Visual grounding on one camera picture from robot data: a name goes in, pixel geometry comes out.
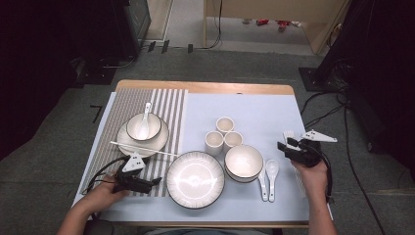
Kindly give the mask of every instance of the white plate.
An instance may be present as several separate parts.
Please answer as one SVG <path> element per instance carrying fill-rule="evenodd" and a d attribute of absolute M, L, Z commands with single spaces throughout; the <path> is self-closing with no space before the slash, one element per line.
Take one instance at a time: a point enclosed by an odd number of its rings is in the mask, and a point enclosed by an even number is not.
<path fill-rule="evenodd" d="M 152 139 L 153 137 L 155 137 L 157 134 L 159 134 L 160 130 L 161 130 L 161 119 L 159 117 L 157 117 L 156 115 L 153 114 L 149 114 L 149 116 L 147 117 L 147 122 L 149 123 L 149 136 L 146 139 L 140 139 L 137 136 L 137 129 L 141 124 L 141 121 L 143 120 L 144 114 L 139 114 L 136 115 L 134 117 L 132 117 L 128 122 L 127 122 L 127 133 L 128 135 L 136 140 L 149 140 Z"/>
<path fill-rule="evenodd" d="M 220 196 L 225 177 L 217 159 L 206 153 L 190 152 L 171 164 L 166 182 L 174 202 L 188 209 L 200 209 Z"/>
<path fill-rule="evenodd" d="M 160 118 L 160 120 L 161 120 L 161 130 L 160 130 L 160 133 L 155 138 L 149 139 L 149 140 L 132 139 L 127 133 L 127 128 L 126 128 L 127 122 L 126 122 L 119 129 L 118 135 L 116 136 L 116 142 L 121 143 L 121 144 L 132 145 L 132 146 L 137 146 L 141 148 L 160 151 L 164 147 L 165 143 L 167 142 L 168 135 L 169 135 L 167 124 L 165 123 L 163 119 Z M 141 158 L 146 158 L 154 154 L 154 152 L 146 151 L 146 150 L 139 150 L 139 149 L 123 147 L 119 145 L 118 147 L 125 155 L 132 155 L 134 152 L 138 152 Z"/>

